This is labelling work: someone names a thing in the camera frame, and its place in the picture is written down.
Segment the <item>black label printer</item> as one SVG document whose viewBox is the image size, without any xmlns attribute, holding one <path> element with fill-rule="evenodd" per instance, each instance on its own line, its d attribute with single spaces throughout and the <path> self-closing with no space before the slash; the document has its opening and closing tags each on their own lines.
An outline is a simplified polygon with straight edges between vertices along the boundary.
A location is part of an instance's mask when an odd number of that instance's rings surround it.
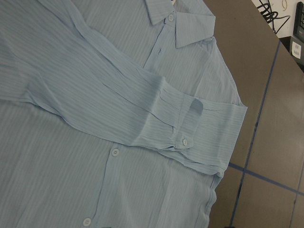
<svg viewBox="0 0 304 228">
<path fill-rule="evenodd" d="M 298 2 L 295 10 L 294 39 L 291 43 L 292 56 L 304 64 L 304 3 Z"/>
</svg>

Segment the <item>light blue button shirt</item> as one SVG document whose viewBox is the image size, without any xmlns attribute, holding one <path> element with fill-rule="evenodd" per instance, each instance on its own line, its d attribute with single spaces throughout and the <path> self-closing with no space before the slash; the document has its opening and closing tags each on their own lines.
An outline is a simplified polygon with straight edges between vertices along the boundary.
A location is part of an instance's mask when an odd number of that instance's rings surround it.
<svg viewBox="0 0 304 228">
<path fill-rule="evenodd" d="M 0 225 L 206 228 L 247 108 L 201 0 L 0 3 Z"/>
</svg>

